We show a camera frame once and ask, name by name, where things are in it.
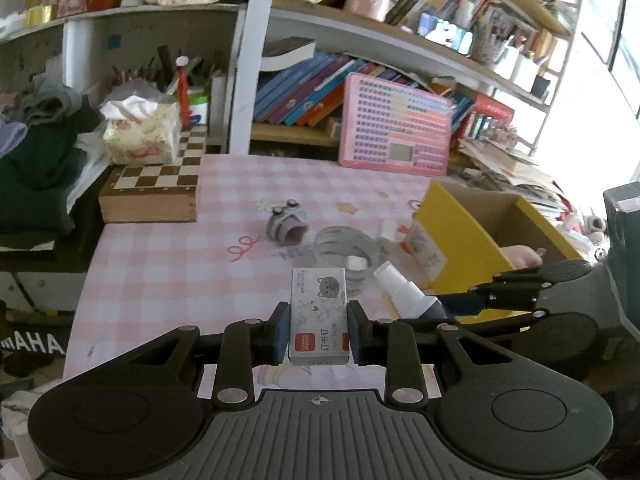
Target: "pink learning tablet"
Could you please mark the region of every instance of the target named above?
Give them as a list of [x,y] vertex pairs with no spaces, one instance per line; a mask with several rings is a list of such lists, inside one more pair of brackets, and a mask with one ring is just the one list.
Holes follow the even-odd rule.
[[368,75],[347,78],[340,164],[347,168],[443,176],[451,102]]

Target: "gold container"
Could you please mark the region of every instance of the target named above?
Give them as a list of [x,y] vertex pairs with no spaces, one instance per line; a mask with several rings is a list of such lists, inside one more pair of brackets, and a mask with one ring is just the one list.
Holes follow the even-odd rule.
[[39,5],[27,11],[27,27],[35,27],[56,19],[56,6]]

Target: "yellow box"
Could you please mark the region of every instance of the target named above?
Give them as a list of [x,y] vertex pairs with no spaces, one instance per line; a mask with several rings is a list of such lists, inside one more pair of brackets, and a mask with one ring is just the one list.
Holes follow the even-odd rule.
[[[514,267],[500,247],[545,248],[545,262],[581,258],[536,209],[517,194],[433,182],[422,200],[407,247],[424,269],[436,294],[466,292]],[[468,321],[505,317],[486,312]]]

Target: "red logo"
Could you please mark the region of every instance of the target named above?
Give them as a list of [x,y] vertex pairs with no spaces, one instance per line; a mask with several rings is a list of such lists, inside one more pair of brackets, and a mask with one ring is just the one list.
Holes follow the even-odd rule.
[[316,334],[296,334],[296,352],[313,352],[316,349]]

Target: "pink checkered tablecloth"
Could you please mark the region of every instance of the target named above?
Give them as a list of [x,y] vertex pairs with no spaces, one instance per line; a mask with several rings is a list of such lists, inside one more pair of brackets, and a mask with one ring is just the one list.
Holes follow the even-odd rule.
[[[206,334],[241,319],[267,319],[279,301],[289,300],[291,269],[310,266],[319,230],[344,225],[377,237],[383,219],[408,226],[429,181],[316,160],[204,156],[197,222],[105,227],[78,304],[65,377],[180,325],[197,325]],[[281,248],[265,235],[270,206],[289,198],[310,218],[298,248]],[[375,283],[356,298],[373,319],[396,316]],[[257,389],[361,388],[383,381],[382,370],[353,364],[261,368],[255,370]]]

